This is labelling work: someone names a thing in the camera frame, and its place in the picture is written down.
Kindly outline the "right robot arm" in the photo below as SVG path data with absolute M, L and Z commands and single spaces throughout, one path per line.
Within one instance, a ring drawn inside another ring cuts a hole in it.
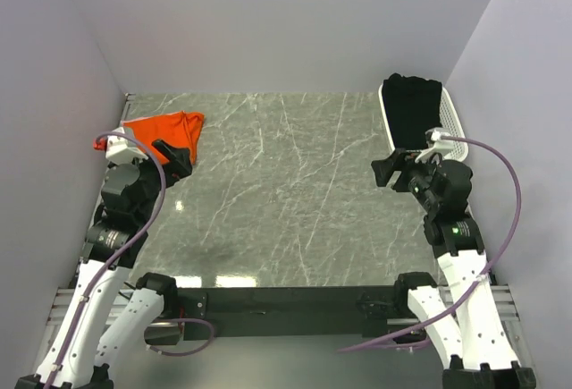
M 371 164 L 379 187 L 409 192 L 425 211 L 427 242 L 450 289 L 452 311 L 442 303 L 434 279 L 399 275 L 396 305 L 426 324 L 425 332 L 443 365 L 445 388 L 535 388 L 534 371 L 522 365 L 504 331 L 487 271 L 488 259 L 475 219 L 468 212 L 472 170 L 437 156 L 419 162 L 395 150 Z

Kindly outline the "black t-shirt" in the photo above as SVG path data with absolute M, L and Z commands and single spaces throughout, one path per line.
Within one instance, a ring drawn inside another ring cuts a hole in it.
M 426 147 L 425 133 L 442 127 L 441 97 L 442 84 L 437 80 L 393 73 L 383 81 L 383 107 L 395 148 Z

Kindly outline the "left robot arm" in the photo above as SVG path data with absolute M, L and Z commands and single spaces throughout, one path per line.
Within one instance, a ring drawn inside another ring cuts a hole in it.
M 150 146 L 118 133 L 100 137 L 108 170 L 86 234 L 77 284 L 49 351 L 19 388 L 112 388 L 117 368 L 147 327 L 178 311 L 170 276 L 146 274 L 125 308 L 107 321 L 167 188 L 192 173 L 191 152 L 164 140 Z

